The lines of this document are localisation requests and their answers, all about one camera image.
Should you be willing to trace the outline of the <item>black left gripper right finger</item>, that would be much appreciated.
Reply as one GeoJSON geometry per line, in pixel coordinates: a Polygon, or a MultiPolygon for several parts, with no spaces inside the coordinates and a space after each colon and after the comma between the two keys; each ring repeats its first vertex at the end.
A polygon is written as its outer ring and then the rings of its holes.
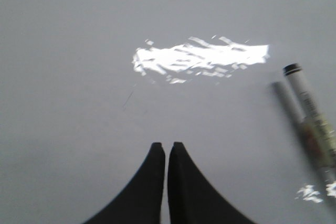
{"type": "Polygon", "coordinates": [[[253,223],[208,182],[181,142],[170,152],[167,194],[171,223],[253,223]]]}

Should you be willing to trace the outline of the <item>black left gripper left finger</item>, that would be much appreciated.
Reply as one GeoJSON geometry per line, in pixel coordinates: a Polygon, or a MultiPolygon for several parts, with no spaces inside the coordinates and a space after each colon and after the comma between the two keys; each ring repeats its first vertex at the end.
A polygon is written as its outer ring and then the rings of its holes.
{"type": "Polygon", "coordinates": [[[162,144],[152,143],[145,160],[128,184],[86,223],[160,223],[164,172],[162,144]]]}

